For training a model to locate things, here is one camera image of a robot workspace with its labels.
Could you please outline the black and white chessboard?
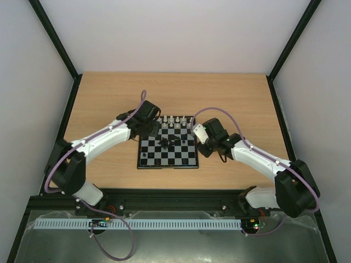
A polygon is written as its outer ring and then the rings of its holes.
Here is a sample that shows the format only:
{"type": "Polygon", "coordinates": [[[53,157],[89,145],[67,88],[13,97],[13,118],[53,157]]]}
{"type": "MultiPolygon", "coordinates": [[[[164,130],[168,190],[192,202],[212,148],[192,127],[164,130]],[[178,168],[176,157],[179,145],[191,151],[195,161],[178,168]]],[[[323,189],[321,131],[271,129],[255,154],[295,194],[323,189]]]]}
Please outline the black and white chessboard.
{"type": "Polygon", "coordinates": [[[158,134],[139,139],[137,168],[199,168],[197,139],[190,129],[192,120],[193,116],[160,116],[158,134]]]}

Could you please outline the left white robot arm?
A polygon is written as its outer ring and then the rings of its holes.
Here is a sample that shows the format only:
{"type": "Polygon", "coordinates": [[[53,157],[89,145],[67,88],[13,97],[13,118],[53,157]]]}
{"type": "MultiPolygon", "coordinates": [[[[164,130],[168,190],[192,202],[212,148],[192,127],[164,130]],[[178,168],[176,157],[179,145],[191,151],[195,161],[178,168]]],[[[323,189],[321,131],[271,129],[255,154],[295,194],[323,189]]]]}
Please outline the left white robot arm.
{"type": "Polygon", "coordinates": [[[58,140],[50,154],[45,174],[45,193],[72,195],[90,206],[104,198],[103,192],[86,178],[86,166],[110,148],[139,136],[156,136],[161,109],[144,100],[116,117],[110,124],[78,140],[58,140]]]}

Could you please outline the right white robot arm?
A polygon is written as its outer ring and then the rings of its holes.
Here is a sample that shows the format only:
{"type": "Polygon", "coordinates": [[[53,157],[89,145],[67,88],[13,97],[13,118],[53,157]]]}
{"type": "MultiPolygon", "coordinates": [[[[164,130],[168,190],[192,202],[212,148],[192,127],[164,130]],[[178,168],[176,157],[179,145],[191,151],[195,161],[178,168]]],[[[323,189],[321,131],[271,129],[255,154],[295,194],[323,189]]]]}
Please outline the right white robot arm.
{"type": "Polygon", "coordinates": [[[239,208],[247,215],[259,208],[280,209],[292,218],[306,210],[318,210],[320,192],[305,162],[275,157],[248,142],[237,133],[228,134],[217,118],[196,123],[192,132],[198,151],[208,158],[216,152],[222,162],[243,163],[264,175],[273,187],[251,186],[239,195],[239,208]]]}

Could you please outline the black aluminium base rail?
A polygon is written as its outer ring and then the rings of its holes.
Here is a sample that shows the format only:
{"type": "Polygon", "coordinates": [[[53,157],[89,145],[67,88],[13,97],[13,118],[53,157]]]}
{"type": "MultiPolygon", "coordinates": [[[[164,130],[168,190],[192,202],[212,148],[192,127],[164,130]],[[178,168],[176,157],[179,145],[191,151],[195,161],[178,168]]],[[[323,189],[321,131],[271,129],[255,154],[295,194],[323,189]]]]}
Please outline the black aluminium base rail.
{"type": "MultiPolygon", "coordinates": [[[[104,188],[104,197],[93,208],[127,216],[138,211],[204,211],[240,219],[270,215],[274,208],[249,208],[245,190],[142,190],[104,188]]],[[[96,215],[76,198],[61,193],[32,196],[26,213],[33,210],[73,211],[76,215],[96,215]]]]}

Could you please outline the left black frame post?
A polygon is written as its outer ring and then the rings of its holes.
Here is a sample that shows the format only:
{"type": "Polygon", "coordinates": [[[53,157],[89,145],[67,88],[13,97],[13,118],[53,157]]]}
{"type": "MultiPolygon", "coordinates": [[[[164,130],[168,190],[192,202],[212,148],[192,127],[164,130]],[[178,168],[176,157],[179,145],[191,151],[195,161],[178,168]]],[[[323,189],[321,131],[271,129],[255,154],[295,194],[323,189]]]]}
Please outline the left black frame post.
{"type": "Polygon", "coordinates": [[[58,52],[60,58],[62,59],[64,65],[66,66],[69,74],[71,75],[72,79],[75,81],[80,78],[80,74],[77,72],[75,66],[73,65],[72,60],[70,59],[62,41],[60,40],[52,22],[50,21],[49,16],[47,15],[44,7],[39,0],[29,0],[29,3],[35,12],[36,16],[38,17],[39,21],[41,22],[45,32],[47,33],[48,37],[50,38],[53,46],[55,47],[56,51],[58,52]]]}

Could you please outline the black frame post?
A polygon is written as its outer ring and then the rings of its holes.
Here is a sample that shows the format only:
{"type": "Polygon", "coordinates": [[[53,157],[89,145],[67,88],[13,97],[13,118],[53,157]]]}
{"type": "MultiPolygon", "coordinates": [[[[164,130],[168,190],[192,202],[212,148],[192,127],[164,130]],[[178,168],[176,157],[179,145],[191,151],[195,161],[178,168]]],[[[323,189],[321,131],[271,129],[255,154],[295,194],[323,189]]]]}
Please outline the black frame post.
{"type": "Polygon", "coordinates": [[[53,46],[55,47],[56,51],[58,52],[60,58],[62,59],[64,65],[66,66],[69,74],[71,75],[72,79],[75,81],[80,78],[80,74],[77,72],[75,66],[73,65],[72,60],[70,59],[62,41],[60,40],[52,22],[50,21],[49,16],[47,15],[44,7],[39,0],[29,0],[29,3],[35,12],[36,16],[38,17],[39,21],[41,22],[45,32],[47,33],[48,37],[50,38],[53,46]]]}
{"type": "Polygon", "coordinates": [[[280,70],[282,69],[287,58],[293,51],[295,45],[297,44],[300,36],[304,32],[305,28],[309,24],[311,18],[315,14],[322,0],[311,0],[309,1],[305,11],[303,12],[301,18],[299,19],[296,27],[294,28],[292,34],[290,35],[286,45],[284,46],[281,54],[279,55],[273,69],[271,70],[268,78],[273,82],[278,76],[280,70]]]}

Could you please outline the right black frame post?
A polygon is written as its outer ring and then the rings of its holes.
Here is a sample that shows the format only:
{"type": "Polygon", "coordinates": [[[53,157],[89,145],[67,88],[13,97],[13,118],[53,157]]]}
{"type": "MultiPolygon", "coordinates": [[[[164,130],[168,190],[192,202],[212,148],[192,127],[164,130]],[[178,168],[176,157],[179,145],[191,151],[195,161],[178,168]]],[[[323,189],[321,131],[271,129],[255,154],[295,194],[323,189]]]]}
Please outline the right black frame post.
{"type": "Polygon", "coordinates": [[[284,46],[281,54],[279,55],[273,69],[271,70],[268,78],[273,82],[278,76],[280,70],[282,69],[287,58],[293,51],[295,45],[297,44],[300,36],[304,32],[305,28],[309,24],[311,18],[315,14],[322,0],[311,0],[309,1],[305,11],[303,12],[301,18],[299,19],[296,27],[294,28],[292,34],[290,35],[286,45],[284,46]]]}

